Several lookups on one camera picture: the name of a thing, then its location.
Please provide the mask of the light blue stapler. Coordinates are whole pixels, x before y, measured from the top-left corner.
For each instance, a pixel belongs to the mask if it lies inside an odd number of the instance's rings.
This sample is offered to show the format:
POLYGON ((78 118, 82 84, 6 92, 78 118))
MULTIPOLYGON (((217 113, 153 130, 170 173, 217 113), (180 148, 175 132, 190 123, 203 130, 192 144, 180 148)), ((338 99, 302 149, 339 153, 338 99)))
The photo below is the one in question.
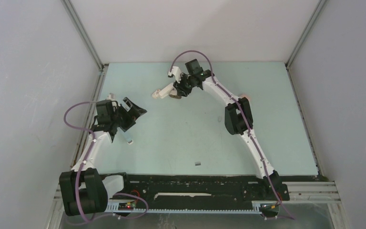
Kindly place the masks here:
POLYGON ((125 139, 125 141, 127 142, 127 144, 129 144, 129 145, 133 144, 133 139, 132 139, 132 136, 130 135, 130 133, 121 131, 121 134, 122 134, 123 138, 125 139))

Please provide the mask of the pink stapler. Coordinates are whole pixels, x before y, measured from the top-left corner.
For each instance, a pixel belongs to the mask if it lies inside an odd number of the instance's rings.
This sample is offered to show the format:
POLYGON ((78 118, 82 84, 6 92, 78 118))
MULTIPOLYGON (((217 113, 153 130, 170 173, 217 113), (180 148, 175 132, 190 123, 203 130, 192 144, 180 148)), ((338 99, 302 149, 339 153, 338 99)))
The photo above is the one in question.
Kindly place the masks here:
POLYGON ((251 101, 251 97, 247 94, 241 94, 239 95, 240 98, 246 98, 249 102, 251 101))

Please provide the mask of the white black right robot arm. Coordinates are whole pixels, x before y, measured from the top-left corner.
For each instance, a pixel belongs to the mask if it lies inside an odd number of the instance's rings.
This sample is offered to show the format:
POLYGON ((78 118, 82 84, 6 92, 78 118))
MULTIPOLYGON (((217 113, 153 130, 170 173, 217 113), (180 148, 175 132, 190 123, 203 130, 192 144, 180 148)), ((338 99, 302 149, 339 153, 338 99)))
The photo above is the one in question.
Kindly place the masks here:
POLYGON ((173 87, 177 96, 187 97, 193 88, 198 87, 224 105, 225 128, 229 134, 240 136, 246 144, 258 169, 256 177, 261 183, 258 193, 263 199, 271 199, 282 185, 282 179, 258 143, 249 100, 231 93, 219 82, 213 70, 204 70, 197 59, 185 63, 185 67, 188 73, 177 66, 171 66, 168 72, 168 77, 175 79, 173 87))

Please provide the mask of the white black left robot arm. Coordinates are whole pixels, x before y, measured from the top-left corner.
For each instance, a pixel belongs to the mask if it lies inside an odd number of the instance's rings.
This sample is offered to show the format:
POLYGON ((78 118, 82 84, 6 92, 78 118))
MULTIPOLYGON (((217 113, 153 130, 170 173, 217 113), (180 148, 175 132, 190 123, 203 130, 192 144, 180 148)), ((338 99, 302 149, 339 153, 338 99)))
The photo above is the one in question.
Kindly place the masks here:
POLYGON ((59 177, 67 216, 85 218, 87 214, 104 212, 113 193, 124 199, 132 192, 132 186, 124 181, 123 175, 102 177, 97 166, 100 152, 113 143, 118 130, 129 130, 147 110, 127 97, 119 103, 113 94, 109 94, 105 100, 94 101, 93 104, 96 108, 93 123, 90 128, 81 129, 89 133, 88 145, 71 170, 61 173, 59 177))

